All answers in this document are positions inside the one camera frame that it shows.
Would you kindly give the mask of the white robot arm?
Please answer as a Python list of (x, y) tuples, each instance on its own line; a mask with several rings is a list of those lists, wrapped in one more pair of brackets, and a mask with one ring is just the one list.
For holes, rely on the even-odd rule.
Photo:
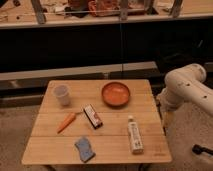
[(200, 64), (189, 64), (165, 75), (165, 87), (157, 95), (162, 126), (166, 128), (172, 114), (185, 101), (192, 102), (213, 116), (213, 89), (205, 86), (206, 70)]

